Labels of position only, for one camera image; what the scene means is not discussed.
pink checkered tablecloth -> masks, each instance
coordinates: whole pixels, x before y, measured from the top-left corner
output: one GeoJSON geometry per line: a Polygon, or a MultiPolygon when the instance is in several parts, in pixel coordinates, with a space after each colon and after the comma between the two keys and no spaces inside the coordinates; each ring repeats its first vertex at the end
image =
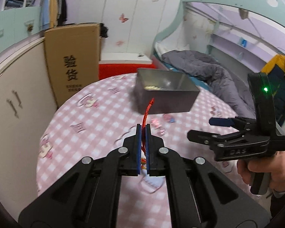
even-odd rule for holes
{"type": "MultiPolygon", "coordinates": [[[[143,120],[143,115],[132,108],[135,78],[136,74],[126,74],[90,84],[58,109],[40,141],[37,164],[39,195],[84,156],[94,159],[105,157],[111,150],[122,146],[123,138],[135,133],[131,127],[143,120]]],[[[193,159],[202,156],[223,172],[225,165],[213,160],[214,154],[207,146],[189,142],[187,132],[195,129],[232,133],[235,129],[210,126],[208,120],[213,116],[234,117],[236,113],[218,97],[200,89],[190,112],[170,116],[149,115],[147,123],[156,118],[165,128],[167,133],[162,138],[166,147],[182,157],[193,159]]],[[[226,175],[250,194],[249,186],[242,182],[234,162],[230,164],[233,167],[226,175]]],[[[142,176],[122,178],[117,228],[171,227],[164,179],[163,186],[153,194],[143,189],[141,179],[142,176]]]]}

circular hole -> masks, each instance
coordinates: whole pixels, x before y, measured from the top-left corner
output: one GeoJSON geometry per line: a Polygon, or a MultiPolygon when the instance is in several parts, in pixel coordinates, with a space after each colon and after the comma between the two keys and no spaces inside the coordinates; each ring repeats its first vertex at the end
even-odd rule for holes
{"type": "Polygon", "coordinates": [[[277,0],[267,0],[267,3],[272,7],[277,7],[279,4],[277,0]]]}

gray blanket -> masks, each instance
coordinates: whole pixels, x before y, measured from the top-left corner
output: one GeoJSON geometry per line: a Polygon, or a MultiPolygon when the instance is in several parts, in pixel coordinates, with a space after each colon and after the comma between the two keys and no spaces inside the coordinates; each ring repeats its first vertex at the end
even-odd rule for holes
{"type": "Polygon", "coordinates": [[[214,95],[226,102],[240,117],[255,118],[249,88],[207,54],[198,51],[170,51],[163,61],[209,85],[214,95]]]}

human hand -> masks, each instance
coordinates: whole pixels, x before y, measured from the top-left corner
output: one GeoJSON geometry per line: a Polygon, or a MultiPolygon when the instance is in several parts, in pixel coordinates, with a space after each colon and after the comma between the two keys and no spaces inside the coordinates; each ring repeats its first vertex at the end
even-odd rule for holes
{"type": "Polygon", "coordinates": [[[251,172],[270,172],[269,187],[277,192],[285,192],[285,151],[277,152],[270,158],[253,159],[247,163],[244,160],[237,162],[238,173],[245,184],[252,184],[251,172]]]}

metal box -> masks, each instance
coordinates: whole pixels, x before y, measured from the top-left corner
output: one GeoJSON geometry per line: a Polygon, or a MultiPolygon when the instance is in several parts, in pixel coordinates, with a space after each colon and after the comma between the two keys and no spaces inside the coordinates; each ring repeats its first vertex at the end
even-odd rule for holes
{"type": "Polygon", "coordinates": [[[149,114],[188,112],[199,91],[187,74],[160,69],[137,69],[134,96],[141,114],[145,113],[152,98],[154,104],[149,114]]]}

